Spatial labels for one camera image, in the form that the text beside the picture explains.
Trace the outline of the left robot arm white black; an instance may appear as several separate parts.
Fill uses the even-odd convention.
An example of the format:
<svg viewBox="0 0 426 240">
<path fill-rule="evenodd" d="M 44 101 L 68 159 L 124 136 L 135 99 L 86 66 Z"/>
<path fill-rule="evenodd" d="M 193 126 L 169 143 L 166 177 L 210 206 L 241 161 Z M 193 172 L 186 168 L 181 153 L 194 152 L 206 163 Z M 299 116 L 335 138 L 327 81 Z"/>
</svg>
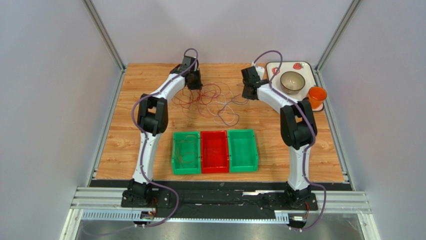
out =
<svg viewBox="0 0 426 240">
<path fill-rule="evenodd" d="M 202 88 L 199 61 L 185 55 L 182 63 L 169 73 L 166 81 L 150 94 L 142 94 L 132 107 L 132 121 L 140 130 L 140 149 L 137 165 L 127 189 L 122 193 L 124 208 L 148 208 L 153 204 L 154 162 L 158 144 L 169 123 L 168 103 L 184 87 Z"/>
</svg>

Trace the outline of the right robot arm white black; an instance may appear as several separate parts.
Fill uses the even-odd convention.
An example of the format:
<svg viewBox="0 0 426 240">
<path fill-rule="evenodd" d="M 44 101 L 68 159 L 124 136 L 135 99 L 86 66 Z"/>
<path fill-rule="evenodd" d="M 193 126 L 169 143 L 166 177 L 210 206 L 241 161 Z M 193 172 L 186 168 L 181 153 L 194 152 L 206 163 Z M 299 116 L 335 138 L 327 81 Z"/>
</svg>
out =
<svg viewBox="0 0 426 240">
<path fill-rule="evenodd" d="M 280 135 L 289 149 L 288 188 L 285 191 L 285 203 L 291 209 L 305 206 L 311 195 L 309 180 L 309 156 L 316 141 L 317 127 L 311 104 L 307 99 L 298 101 L 280 90 L 272 82 L 261 79 L 263 67 L 250 66 L 241 70 L 242 97 L 259 100 L 280 115 Z"/>
</svg>

